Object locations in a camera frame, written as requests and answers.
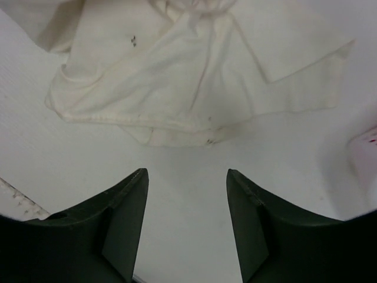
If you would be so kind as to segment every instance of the white surface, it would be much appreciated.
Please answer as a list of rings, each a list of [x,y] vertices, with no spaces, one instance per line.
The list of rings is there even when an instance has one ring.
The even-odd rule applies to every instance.
[[[348,148],[361,188],[370,203],[377,203],[377,128],[353,139]]]
[[[306,0],[357,38],[340,105],[257,120],[258,131],[212,149],[151,149],[111,126],[66,124],[44,106],[62,59],[0,16],[0,175],[49,212],[147,167],[150,190],[135,272],[146,282],[241,282],[226,201],[228,168],[311,211],[346,219],[375,209],[347,142],[377,122],[377,2]]]

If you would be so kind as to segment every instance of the fabric fold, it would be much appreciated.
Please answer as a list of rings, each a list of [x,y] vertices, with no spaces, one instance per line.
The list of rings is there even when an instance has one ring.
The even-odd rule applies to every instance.
[[[84,0],[0,0],[0,9],[50,52],[71,48]]]
[[[86,0],[46,105],[150,146],[210,146],[261,114],[336,106],[353,41],[294,0]]]

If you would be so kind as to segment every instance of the white cloth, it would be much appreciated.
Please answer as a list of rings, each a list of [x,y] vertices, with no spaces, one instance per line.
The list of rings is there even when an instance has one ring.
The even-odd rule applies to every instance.
[[[256,115],[334,107],[352,45],[294,0],[58,1],[34,27],[50,1],[4,9],[45,49],[70,48],[47,106],[151,146],[204,146]]]

